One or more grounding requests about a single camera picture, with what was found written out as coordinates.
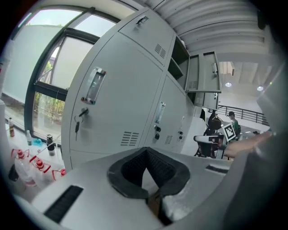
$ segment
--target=cabinet handle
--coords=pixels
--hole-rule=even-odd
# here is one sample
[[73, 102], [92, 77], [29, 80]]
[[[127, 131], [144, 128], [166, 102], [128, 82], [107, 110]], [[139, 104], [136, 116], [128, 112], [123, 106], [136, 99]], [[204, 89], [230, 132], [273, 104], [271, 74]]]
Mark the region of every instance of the cabinet handle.
[[143, 15], [142, 17], [138, 18], [138, 21], [136, 22], [136, 25], [140, 25], [140, 23], [146, 23], [148, 21], [148, 17]]
[[218, 77], [218, 68], [216, 62], [212, 64], [212, 72], [214, 73], [215, 77]]

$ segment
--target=red bottle cap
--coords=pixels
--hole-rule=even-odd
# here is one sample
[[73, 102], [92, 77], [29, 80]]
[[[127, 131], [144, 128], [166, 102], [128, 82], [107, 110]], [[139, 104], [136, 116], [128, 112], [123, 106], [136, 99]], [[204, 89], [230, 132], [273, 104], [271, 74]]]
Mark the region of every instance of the red bottle cap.
[[61, 172], [61, 176], [62, 176], [62, 177], [66, 175], [66, 170], [65, 170], [65, 169], [61, 169], [60, 172]]
[[36, 164], [37, 164], [37, 167], [38, 167], [38, 168], [43, 168], [43, 167], [44, 167], [43, 161], [40, 160], [40, 159], [37, 160]]
[[19, 158], [21, 158], [21, 159], [24, 158], [24, 154], [23, 154], [23, 152], [22, 152], [21, 149], [18, 149], [18, 150], [17, 150], [17, 154], [18, 154], [18, 157], [19, 157]]

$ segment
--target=green shirt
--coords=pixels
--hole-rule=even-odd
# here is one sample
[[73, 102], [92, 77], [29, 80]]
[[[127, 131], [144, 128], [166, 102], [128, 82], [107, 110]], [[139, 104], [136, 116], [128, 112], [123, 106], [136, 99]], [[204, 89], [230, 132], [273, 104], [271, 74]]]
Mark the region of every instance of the green shirt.
[[232, 121], [232, 127], [234, 129], [236, 136], [238, 136], [240, 132], [239, 132], [239, 124], [237, 120]]

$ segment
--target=metal railing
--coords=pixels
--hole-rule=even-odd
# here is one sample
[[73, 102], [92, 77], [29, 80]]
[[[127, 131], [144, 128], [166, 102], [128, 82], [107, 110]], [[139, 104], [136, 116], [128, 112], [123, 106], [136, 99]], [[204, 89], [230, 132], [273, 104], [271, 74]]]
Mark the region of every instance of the metal railing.
[[217, 114], [228, 116], [229, 112], [232, 111], [235, 113], [235, 118], [240, 118], [243, 120], [249, 120], [252, 122], [256, 122], [259, 124], [269, 126], [266, 117], [263, 113], [258, 113], [250, 110], [244, 110], [240, 108], [230, 107], [230, 106], [221, 106], [218, 105], [218, 109], [216, 111]]

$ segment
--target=plastic bottle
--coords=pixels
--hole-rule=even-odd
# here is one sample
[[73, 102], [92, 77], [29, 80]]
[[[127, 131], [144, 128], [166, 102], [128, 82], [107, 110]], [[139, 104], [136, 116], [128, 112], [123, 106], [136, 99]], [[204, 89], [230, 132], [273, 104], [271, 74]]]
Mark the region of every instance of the plastic bottle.
[[44, 163], [41, 159], [36, 159], [33, 164], [32, 176], [39, 188], [44, 189], [54, 182], [51, 165]]
[[66, 175], [66, 170], [65, 169], [61, 169], [60, 171], [52, 170], [52, 175], [53, 175], [53, 179], [55, 181], [57, 181], [57, 180], [59, 180], [60, 178], [62, 178], [63, 176]]
[[13, 124], [13, 121], [12, 121], [12, 118], [11, 118], [11, 117], [9, 117], [8, 125], [9, 125], [10, 136], [11, 136], [11, 137], [14, 137], [14, 136], [15, 136], [14, 124]]
[[31, 164], [29, 163], [28, 156], [21, 149], [17, 150], [17, 156], [14, 160], [15, 170], [26, 186], [34, 187], [36, 183], [31, 176]]
[[29, 130], [27, 130], [26, 139], [27, 139], [28, 145], [31, 146], [32, 145], [32, 137], [31, 137]]

